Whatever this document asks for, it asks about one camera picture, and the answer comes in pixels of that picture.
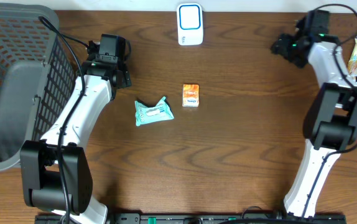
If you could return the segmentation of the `teal wet wipes pack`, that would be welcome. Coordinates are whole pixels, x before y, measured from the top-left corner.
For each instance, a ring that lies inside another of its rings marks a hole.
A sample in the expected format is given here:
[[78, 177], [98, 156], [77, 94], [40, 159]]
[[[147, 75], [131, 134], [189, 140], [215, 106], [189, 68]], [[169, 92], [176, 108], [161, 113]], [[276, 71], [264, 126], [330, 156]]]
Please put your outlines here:
[[174, 119], [173, 112], [167, 104], [165, 96], [163, 96], [154, 107], [147, 107], [135, 101], [135, 108], [136, 126]]

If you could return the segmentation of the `orange tissue pack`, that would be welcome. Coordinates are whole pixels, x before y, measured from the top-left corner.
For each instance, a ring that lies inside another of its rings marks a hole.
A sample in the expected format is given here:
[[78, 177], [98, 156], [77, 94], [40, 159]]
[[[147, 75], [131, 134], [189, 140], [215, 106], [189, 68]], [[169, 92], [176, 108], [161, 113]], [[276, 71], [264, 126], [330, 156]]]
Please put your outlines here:
[[200, 87], [198, 84], [184, 84], [182, 92], [183, 107], [198, 107], [200, 104]]

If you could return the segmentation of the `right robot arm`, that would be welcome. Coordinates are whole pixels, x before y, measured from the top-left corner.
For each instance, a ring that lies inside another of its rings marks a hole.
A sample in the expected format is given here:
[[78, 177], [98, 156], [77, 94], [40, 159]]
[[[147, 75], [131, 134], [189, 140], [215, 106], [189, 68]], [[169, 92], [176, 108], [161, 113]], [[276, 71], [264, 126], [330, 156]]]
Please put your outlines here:
[[357, 84], [343, 61], [342, 45], [329, 33], [330, 13], [319, 6], [281, 34], [271, 52], [299, 68], [311, 65], [320, 90], [303, 123], [305, 151], [294, 183], [284, 197], [287, 216], [312, 221], [318, 197], [334, 163], [357, 149]]

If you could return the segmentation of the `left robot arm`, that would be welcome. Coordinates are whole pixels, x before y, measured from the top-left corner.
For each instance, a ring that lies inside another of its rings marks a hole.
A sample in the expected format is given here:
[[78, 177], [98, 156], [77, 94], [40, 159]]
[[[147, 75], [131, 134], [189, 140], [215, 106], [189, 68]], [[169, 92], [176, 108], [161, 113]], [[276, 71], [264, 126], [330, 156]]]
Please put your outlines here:
[[57, 120], [39, 141], [26, 141], [20, 150], [25, 204], [60, 215], [61, 223], [106, 223], [108, 208], [93, 196], [85, 149], [116, 90], [131, 86], [128, 40], [102, 34], [100, 42], [89, 42], [87, 51]]

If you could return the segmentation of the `white barcode scanner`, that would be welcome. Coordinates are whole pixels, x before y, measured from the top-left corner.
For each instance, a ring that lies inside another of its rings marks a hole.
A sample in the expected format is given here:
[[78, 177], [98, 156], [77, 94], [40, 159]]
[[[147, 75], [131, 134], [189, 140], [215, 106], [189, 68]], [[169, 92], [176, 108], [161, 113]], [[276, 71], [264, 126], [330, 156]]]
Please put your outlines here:
[[203, 9], [198, 3], [177, 6], [178, 43], [182, 46], [200, 45], [203, 42]]

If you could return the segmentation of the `grey plastic mesh basket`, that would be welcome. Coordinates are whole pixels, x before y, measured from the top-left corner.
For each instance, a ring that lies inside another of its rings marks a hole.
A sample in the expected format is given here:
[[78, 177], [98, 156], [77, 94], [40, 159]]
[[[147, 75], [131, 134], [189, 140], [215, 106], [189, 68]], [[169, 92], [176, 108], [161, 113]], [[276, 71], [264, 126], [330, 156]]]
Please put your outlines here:
[[50, 129], [75, 86], [63, 44], [39, 17], [59, 25], [45, 6], [0, 3], [0, 171], [19, 166], [23, 143]]

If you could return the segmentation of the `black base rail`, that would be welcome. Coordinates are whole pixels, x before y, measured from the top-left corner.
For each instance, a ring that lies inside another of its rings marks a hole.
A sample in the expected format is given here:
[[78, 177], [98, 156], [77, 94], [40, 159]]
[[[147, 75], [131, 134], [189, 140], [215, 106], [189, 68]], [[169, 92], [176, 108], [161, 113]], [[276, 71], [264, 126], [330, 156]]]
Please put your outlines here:
[[116, 213], [106, 220], [110, 224], [219, 224], [219, 223], [319, 223], [346, 224], [344, 215], [317, 215], [302, 219], [273, 213], [251, 212], [244, 215], [141, 215]]

